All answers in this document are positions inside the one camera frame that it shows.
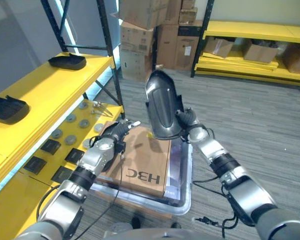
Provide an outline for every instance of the white wall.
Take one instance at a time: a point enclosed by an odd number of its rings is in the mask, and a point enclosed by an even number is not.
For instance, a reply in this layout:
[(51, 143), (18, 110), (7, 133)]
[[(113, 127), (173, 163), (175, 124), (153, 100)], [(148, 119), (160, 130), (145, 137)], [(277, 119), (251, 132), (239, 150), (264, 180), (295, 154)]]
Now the white wall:
[(40, 1), (0, 0), (0, 92), (60, 51)]
[[(203, 20), (207, 0), (196, 0)], [(212, 20), (300, 25), (300, 0), (214, 0)]]
[[(57, 23), (60, 23), (56, 1), (49, 0), (49, 4)], [(120, 41), (120, 26), (118, 20), (109, 14), (117, 11), (116, 1), (105, 0), (105, 8), (115, 48)], [(105, 45), (95, 0), (70, 1), (68, 16), (76, 44)], [(71, 43), (66, 29), (62, 36), (66, 43)], [(79, 51), (107, 55), (106, 51)], [(60, 52), (40, 0), (0, 0), (0, 92)]]

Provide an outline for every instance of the metal disc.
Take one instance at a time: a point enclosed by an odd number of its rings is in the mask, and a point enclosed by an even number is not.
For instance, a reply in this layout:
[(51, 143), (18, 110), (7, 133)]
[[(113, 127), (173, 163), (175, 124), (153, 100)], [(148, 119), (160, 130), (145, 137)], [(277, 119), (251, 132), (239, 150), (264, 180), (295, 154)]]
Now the metal disc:
[(63, 134), (62, 130), (57, 128), (51, 133), (51, 137), (53, 137), (54, 139), (59, 139), (62, 137), (62, 134)]
[(77, 141), (77, 137), (75, 135), (69, 135), (65, 138), (64, 142), (66, 145), (72, 145)]
[(104, 125), (102, 123), (98, 123), (98, 124), (94, 125), (93, 130), (96, 133), (100, 133), (103, 127), (104, 127)]
[(79, 109), (86, 109), (88, 107), (88, 103), (83, 101), (79, 104), (78, 107), (79, 107)]
[(79, 127), (82, 128), (82, 129), (87, 128), (89, 125), (90, 125), (90, 123), (89, 123), (89, 121), (87, 119), (82, 119), (79, 122)]
[(89, 142), (90, 142), (89, 138), (84, 140), (83, 143), (82, 143), (82, 147), (85, 148), (85, 149), (89, 149), (90, 148), (90, 143)]
[(73, 123), (75, 120), (77, 119), (76, 115), (74, 115), (73, 113), (71, 113), (69, 116), (67, 116), (65, 118), (65, 120), (68, 122), (68, 123)]

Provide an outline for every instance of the small black square part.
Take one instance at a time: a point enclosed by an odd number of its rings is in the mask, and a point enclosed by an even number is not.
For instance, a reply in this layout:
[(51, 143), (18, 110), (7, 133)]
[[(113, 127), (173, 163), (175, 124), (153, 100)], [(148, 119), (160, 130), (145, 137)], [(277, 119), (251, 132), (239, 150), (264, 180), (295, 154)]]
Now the small black square part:
[(65, 157), (65, 160), (67, 162), (77, 164), (77, 162), (82, 158), (84, 154), (85, 154), (84, 151), (81, 151), (76, 148), (72, 148), (69, 154)]
[(69, 168), (66, 168), (64, 166), (60, 166), (58, 170), (55, 172), (53, 177), (51, 178), (52, 181), (55, 181), (59, 184), (62, 184), (62, 182), (70, 177), (72, 173), (72, 170)]
[(48, 139), (40, 149), (54, 155), (60, 146), (61, 146), (60, 142), (56, 140)]
[(41, 169), (46, 165), (46, 161), (33, 156), (30, 158), (30, 160), (23, 166), (23, 168), (25, 170), (28, 170), (32, 173), (34, 173), (35, 175), (38, 175), (38, 173), (40, 173)]

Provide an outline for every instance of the white label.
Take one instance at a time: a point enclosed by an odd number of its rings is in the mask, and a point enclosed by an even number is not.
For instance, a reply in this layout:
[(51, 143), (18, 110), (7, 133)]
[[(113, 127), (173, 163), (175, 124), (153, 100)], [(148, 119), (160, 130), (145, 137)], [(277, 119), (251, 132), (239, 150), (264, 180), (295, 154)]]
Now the white label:
[(184, 55), (185, 56), (190, 56), (190, 53), (191, 53), (191, 46), (186, 46), (184, 48)]

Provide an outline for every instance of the cardboard box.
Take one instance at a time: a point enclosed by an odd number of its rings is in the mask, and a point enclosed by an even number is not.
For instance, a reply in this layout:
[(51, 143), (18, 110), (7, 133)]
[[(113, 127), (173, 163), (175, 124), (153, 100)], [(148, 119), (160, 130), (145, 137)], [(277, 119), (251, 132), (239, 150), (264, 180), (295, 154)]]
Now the cardboard box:
[(192, 9), (195, 7), (196, 0), (183, 0), (182, 9)]
[(243, 59), (270, 63), (278, 53), (277, 48), (253, 44), (251, 39), (246, 39), (242, 48)]
[(166, 20), (169, 0), (120, 0), (119, 18), (143, 29), (153, 29)]
[(154, 29), (143, 29), (123, 21), (120, 26), (121, 48), (148, 56), (152, 50)]
[(203, 51), (226, 58), (235, 43), (235, 38), (227, 39), (209, 36)]
[(181, 9), (179, 15), (179, 24), (192, 25), (195, 23), (198, 8), (194, 7), (192, 9)]
[(170, 0), (163, 25), (178, 25), (182, 0)]
[(178, 25), (159, 26), (156, 56), (157, 65), (162, 64), (164, 68), (174, 69), (178, 29)]
[(291, 43), (284, 52), (282, 61), (290, 73), (300, 74), (300, 44)]
[[(107, 122), (104, 129), (111, 125)], [(157, 140), (151, 130), (138, 126), (124, 138), (126, 148), (122, 163), (121, 186), (131, 191), (162, 197), (166, 190), (171, 141)], [(119, 156), (99, 181), (118, 185), (121, 178)]]
[(199, 42), (202, 21), (195, 21), (194, 25), (180, 25), (175, 51), (174, 69), (191, 70)]
[(145, 56), (124, 50), (120, 47), (122, 77), (138, 82), (145, 82), (152, 72), (152, 55)]

